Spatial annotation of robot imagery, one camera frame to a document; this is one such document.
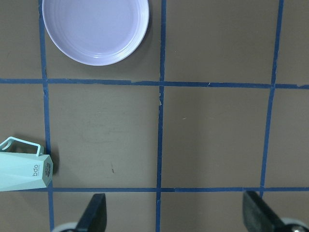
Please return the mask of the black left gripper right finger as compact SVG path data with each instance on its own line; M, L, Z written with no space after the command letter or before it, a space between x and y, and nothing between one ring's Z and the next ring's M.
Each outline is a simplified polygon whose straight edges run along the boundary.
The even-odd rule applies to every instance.
M242 197L243 224L248 232L281 232L284 222L255 191L245 191Z

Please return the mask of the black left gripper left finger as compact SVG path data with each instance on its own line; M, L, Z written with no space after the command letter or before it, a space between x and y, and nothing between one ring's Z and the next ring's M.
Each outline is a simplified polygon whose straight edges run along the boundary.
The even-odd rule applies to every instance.
M94 194L75 227L76 232L104 232L107 227L107 207L104 193Z

